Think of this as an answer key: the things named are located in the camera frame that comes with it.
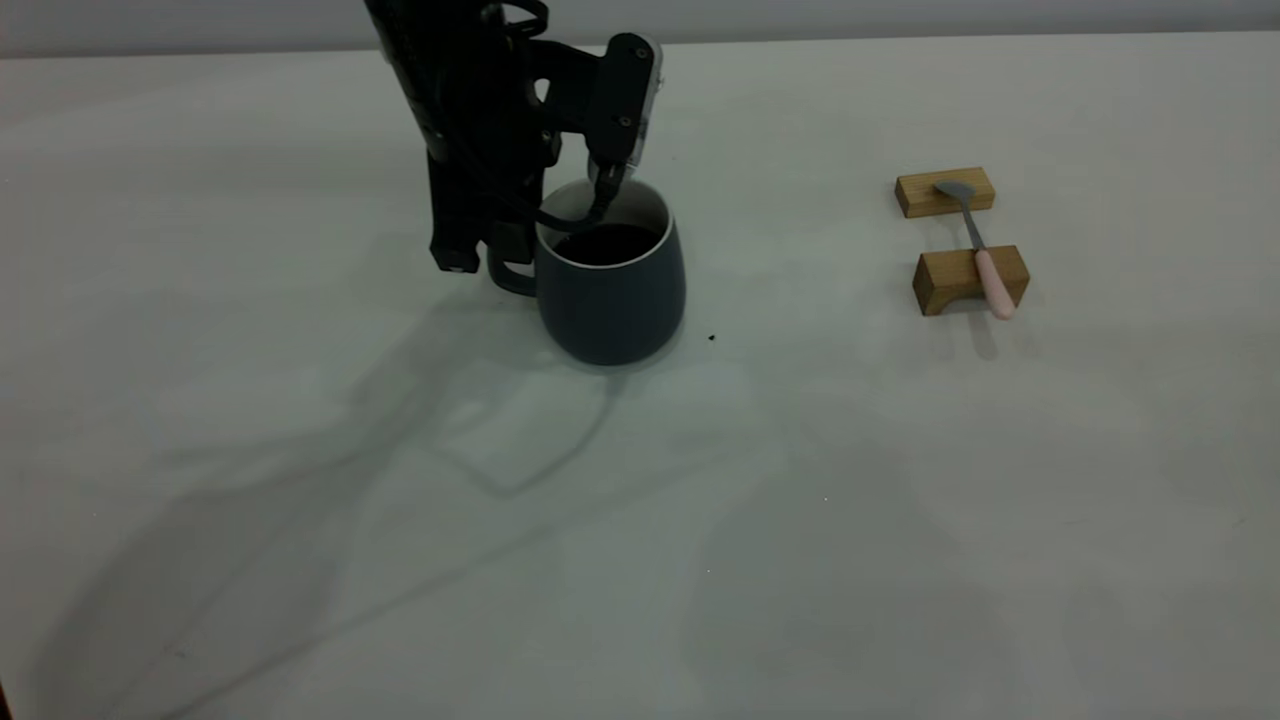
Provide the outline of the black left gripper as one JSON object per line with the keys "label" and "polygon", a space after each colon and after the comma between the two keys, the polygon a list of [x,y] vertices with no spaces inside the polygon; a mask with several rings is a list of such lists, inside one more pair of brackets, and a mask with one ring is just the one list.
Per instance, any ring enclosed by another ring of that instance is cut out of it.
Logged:
{"label": "black left gripper", "polygon": [[544,176],[559,155],[559,131],[532,95],[428,95],[424,138],[431,200],[430,254],[443,272],[475,274],[486,236],[494,263],[530,265]]}

